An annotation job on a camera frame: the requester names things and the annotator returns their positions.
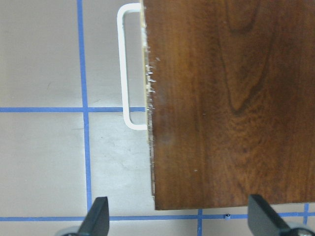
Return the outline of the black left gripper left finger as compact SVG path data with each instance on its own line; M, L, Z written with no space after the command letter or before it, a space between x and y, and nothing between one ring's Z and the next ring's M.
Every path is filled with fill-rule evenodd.
M109 222L108 198L97 197L77 234L79 236L107 236Z

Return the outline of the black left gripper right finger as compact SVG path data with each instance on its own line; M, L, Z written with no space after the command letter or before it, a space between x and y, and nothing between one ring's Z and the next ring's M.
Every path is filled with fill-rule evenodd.
M254 236L286 236L290 226L260 195L249 195L248 227Z

